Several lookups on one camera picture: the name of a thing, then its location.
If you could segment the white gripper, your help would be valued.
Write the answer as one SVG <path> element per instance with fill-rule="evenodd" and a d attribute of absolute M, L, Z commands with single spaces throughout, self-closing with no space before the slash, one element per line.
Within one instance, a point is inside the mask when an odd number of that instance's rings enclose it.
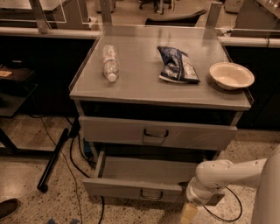
<path fill-rule="evenodd" d="M 186 197 L 191 203 L 184 204 L 179 224 L 191 224 L 193 218 L 198 212 L 198 208 L 196 206 L 206 205 L 215 193 L 215 186 L 205 185 L 197 178 L 192 178 L 185 190 Z"/>

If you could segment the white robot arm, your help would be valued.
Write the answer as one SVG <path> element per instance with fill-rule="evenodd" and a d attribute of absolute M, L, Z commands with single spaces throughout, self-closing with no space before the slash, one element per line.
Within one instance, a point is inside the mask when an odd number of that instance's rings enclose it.
<path fill-rule="evenodd" d="M 251 224 L 279 224 L 280 146 L 263 159 L 237 164 L 229 160 L 200 163 L 187 184 L 180 224 L 191 224 L 198 207 L 229 185 L 257 188 Z"/>

